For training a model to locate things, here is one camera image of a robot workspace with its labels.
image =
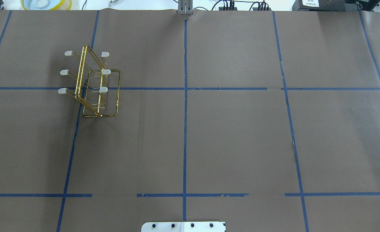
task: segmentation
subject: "metal bracket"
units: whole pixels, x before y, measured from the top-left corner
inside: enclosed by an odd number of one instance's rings
[[[141,232],[225,232],[224,222],[144,223]]]
[[[178,14],[192,15],[193,11],[193,0],[178,0]]]

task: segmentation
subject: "black box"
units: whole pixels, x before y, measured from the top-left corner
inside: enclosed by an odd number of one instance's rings
[[[345,11],[345,0],[296,0],[292,11]]]

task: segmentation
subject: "gold wire rack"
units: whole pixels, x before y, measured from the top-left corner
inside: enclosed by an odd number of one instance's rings
[[[68,88],[60,88],[58,90],[59,94],[68,94],[75,100],[79,101],[83,107],[84,117],[114,117],[118,113],[119,97],[120,97],[120,82],[121,82],[121,71],[117,69],[109,69],[105,61],[105,57],[109,57],[108,52],[101,53],[101,59],[98,58],[96,53],[92,50],[89,45],[83,47],[81,57],[75,54],[74,51],[65,52],[65,56],[71,56],[77,60],[80,65],[78,69],[78,74],[75,75],[68,69],[62,70],[61,75],[68,75],[76,81],[75,90],[72,91]],[[87,57],[93,58],[93,64],[91,66],[97,66],[96,69],[92,69],[86,63]],[[117,87],[117,99],[115,101],[115,112],[111,114],[103,114],[102,112],[108,108],[108,99],[106,99],[106,93],[109,89],[109,76],[116,73],[118,78]],[[89,110],[93,114],[87,114],[85,109]]]

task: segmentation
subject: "white label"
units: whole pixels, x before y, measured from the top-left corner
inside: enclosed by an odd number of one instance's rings
[[[319,7],[319,0],[302,0],[304,6]]]

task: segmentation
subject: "yellow roll of tape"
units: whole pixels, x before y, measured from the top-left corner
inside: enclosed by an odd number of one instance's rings
[[[65,10],[71,9],[72,0],[21,0],[26,10]]]

